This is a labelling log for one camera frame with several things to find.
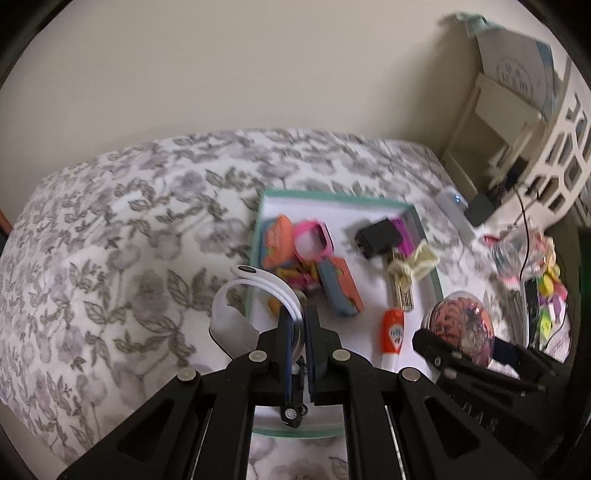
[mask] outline black cable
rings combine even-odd
[[[535,199],[538,202],[541,202],[541,200],[540,200],[540,191],[536,187],[534,187],[534,186],[529,186],[528,187],[525,183],[518,183],[516,186],[518,186],[518,187],[525,187],[527,189],[527,191],[525,192],[525,194],[527,196],[531,196],[531,192],[535,192]]]
[[[523,260],[523,265],[521,266],[521,272],[519,272],[519,282],[521,283],[521,279],[523,278],[523,271],[525,270],[525,266],[527,265],[527,261],[530,258],[530,229],[527,226],[527,217],[525,216],[525,207],[523,205],[523,200],[521,200],[521,195],[515,189],[515,194],[519,200],[519,204],[521,205],[521,213],[523,214],[523,224],[525,225],[525,237],[527,238],[527,250],[525,252],[525,260]]]

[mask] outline glue stick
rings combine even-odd
[[[382,320],[382,369],[396,371],[404,337],[404,312],[387,310]]]

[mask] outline white headband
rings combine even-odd
[[[279,277],[248,265],[230,267],[235,278],[220,288],[212,304],[212,321],[209,335],[231,358],[237,358],[256,349],[259,332],[244,318],[244,315],[228,305],[226,293],[237,285],[250,285],[265,290],[277,298],[287,309],[293,322],[294,347],[292,363],[304,350],[304,320],[301,304],[295,292]]]

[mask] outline black electronic device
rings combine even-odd
[[[464,216],[473,227],[481,226],[493,213],[496,206],[485,193],[479,193],[468,204],[464,210]]]
[[[385,218],[362,228],[355,235],[359,251],[367,258],[385,255],[402,243],[402,235],[394,224]]]

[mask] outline bed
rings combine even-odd
[[[167,138],[56,172],[0,258],[0,400],[70,464],[180,368],[223,368],[212,298],[248,260],[269,187],[413,203],[443,293],[477,295],[511,340],[486,250],[466,248],[434,203],[449,183],[422,145],[294,129]]]

